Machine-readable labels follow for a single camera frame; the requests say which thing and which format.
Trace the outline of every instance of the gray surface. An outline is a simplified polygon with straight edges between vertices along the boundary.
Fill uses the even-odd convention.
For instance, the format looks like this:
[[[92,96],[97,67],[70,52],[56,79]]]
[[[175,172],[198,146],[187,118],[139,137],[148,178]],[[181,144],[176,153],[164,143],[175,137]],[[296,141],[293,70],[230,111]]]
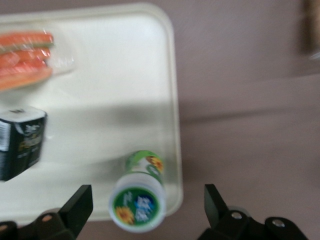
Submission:
[[[128,2],[2,0],[0,14]],[[152,232],[90,222],[78,239],[197,239],[206,183],[260,222],[282,216],[319,239],[320,65],[306,61],[303,1],[150,2],[175,30],[184,201]]]

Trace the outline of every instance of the metal screw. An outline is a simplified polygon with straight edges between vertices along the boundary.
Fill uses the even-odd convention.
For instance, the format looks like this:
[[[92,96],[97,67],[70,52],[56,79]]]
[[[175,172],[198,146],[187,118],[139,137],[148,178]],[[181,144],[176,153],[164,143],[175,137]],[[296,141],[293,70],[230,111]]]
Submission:
[[[231,214],[231,216],[232,216],[234,219],[237,219],[237,220],[242,219],[241,214],[240,214],[239,212],[237,212],[237,211],[234,211],[234,212]]]
[[[52,219],[52,216],[50,214],[48,215],[45,215],[43,218],[42,218],[42,222],[48,222]]]
[[[0,226],[0,232],[6,230],[7,228],[8,228],[8,225],[6,225],[6,224],[1,225]]]
[[[284,228],[285,227],[285,223],[283,221],[281,221],[280,219],[275,219],[272,221],[272,223],[274,225],[276,225],[279,228]]]

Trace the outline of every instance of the black package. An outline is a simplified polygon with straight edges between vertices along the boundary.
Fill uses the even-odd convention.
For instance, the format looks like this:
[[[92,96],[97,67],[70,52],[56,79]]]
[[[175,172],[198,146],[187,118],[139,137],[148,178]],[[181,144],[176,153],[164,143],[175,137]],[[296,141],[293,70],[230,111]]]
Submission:
[[[39,161],[46,120],[46,112],[33,107],[0,113],[0,180],[10,180]]]

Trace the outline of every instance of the sunflower logo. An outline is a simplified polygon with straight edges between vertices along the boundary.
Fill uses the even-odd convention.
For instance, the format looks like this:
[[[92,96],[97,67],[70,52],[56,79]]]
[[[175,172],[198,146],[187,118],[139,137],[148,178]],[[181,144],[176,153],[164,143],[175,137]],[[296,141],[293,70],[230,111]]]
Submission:
[[[151,163],[153,166],[156,167],[156,169],[158,169],[158,171],[160,173],[162,173],[162,171],[164,170],[164,164],[162,163],[162,161],[155,157],[155,156],[146,156],[145,159]]]
[[[135,222],[134,214],[127,206],[117,206],[115,208],[115,214],[126,224],[133,225]]]

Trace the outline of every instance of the packaged carrots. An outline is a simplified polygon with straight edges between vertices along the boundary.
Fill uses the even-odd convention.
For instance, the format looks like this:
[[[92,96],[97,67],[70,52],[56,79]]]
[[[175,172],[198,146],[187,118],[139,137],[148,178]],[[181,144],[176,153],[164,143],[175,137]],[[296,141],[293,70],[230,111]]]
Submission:
[[[46,60],[54,43],[45,31],[9,32],[0,35],[0,90],[34,84],[49,78]]]

